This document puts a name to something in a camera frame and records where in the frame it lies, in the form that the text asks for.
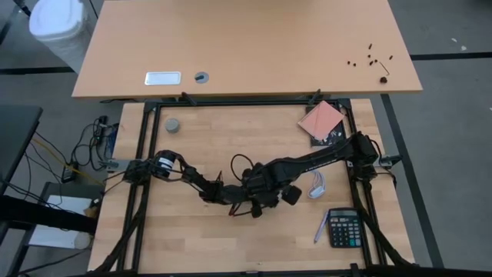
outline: wooden tabletop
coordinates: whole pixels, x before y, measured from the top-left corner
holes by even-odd
[[[180,72],[181,83],[145,85],[147,72]],[[198,84],[198,72],[209,81]],[[387,0],[105,1],[73,96],[297,95],[319,88],[422,90]]]
[[[352,105],[357,128],[382,145],[371,102],[358,99],[352,100]],[[125,105],[115,158],[135,157],[142,111],[143,104]],[[156,149],[181,153],[207,179],[215,179],[222,170],[224,182],[237,185],[229,169],[236,153],[245,154],[254,162],[268,162],[313,151],[308,136],[297,126],[303,115],[304,107],[300,105],[163,108]],[[181,123],[177,134],[165,131],[163,124],[167,118],[176,118]],[[241,159],[234,163],[238,172],[248,166]],[[265,209],[259,219],[229,217],[229,206],[202,202],[189,185],[153,179],[139,272],[348,269],[352,262],[364,267],[361,249],[333,249],[327,233],[317,244],[313,243],[327,209],[351,206],[344,163],[319,170],[327,179],[323,196],[308,198],[314,176],[304,174],[294,183],[303,191],[298,203],[291,206],[281,202],[275,209]],[[107,187],[118,181],[119,177],[112,179]],[[372,184],[381,230],[403,257],[413,260],[391,178],[380,175]],[[90,269],[101,264],[121,235],[128,189],[128,184],[123,183],[104,198]],[[372,236],[369,239],[373,259],[377,261]],[[129,247],[127,265],[131,264],[131,254]]]

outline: pink sticky note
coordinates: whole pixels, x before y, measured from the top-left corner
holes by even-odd
[[[298,124],[315,139],[320,141],[327,138],[331,130],[342,119],[344,119],[344,115],[330,104],[322,101],[303,117]]]

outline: yellow cable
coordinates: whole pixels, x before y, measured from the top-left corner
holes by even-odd
[[[50,155],[52,155],[52,156],[53,156],[53,158],[55,158],[57,162],[61,163],[61,164],[62,164],[64,167],[66,167],[67,169],[70,169],[71,171],[73,171],[73,172],[75,172],[75,173],[78,173],[78,174],[80,174],[80,175],[82,175],[82,176],[86,177],[87,179],[89,179],[89,180],[91,180],[91,181],[93,181],[93,182],[95,182],[95,183],[97,183],[97,184],[99,184],[99,185],[103,185],[103,186],[105,185],[105,184],[103,184],[102,182],[100,182],[100,181],[98,181],[98,180],[96,180],[96,179],[92,178],[89,174],[84,173],[84,172],[80,172],[79,170],[72,168],[70,165],[65,164],[65,162],[63,162],[63,161],[62,161],[59,157],[57,157],[57,156],[55,155],[55,153],[54,153],[54,152],[53,152],[53,151],[52,151],[52,150],[51,150],[48,146],[46,146],[44,143],[40,142],[40,141],[39,141],[39,140],[37,140],[36,138],[32,138],[32,141],[33,141],[33,142],[36,142],[36,143],[37,143],[37,144],[39,144],[42,148],[46,149],[46,151],[48,151],[48,153],[49,153]]]

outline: calculator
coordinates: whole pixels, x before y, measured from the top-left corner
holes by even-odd
[[[328,211],[328,230],[333,248],[361,247],[361,220],[353,208],[335,208]]]

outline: white trash bin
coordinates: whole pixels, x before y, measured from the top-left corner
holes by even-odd
[[[79,0],[39,0],[32,9],[29,31],[78,74],[91,41],[87,19]]]

